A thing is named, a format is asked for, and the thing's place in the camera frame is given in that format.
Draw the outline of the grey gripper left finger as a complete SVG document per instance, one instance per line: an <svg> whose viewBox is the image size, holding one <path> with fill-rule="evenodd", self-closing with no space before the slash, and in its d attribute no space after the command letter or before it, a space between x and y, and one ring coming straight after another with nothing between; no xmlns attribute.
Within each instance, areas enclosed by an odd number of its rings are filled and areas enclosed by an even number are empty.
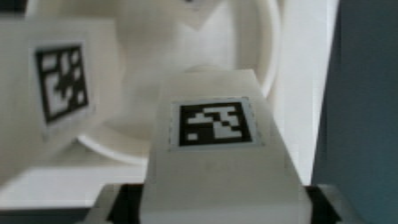
<svg viewBox="0 0 398 224"><path fill-rule="evenodd" d="M92 208L89 209L82 224L128 224L112 215L116 212L116 200L121 193L121 184L108 184L100 191Z"/></svg>

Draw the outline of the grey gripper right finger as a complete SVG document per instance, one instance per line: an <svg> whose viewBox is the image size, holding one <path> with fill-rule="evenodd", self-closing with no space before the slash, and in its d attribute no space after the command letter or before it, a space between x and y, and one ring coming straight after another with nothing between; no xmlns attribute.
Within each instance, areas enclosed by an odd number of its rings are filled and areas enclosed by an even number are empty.
<svg viewBox="0 0 398 224"><path fill-rule="evenodd" d="M336 224L368 224L338 187L329 184L320 184L318 188L334 209L334 214L338 215Z"/></svg>

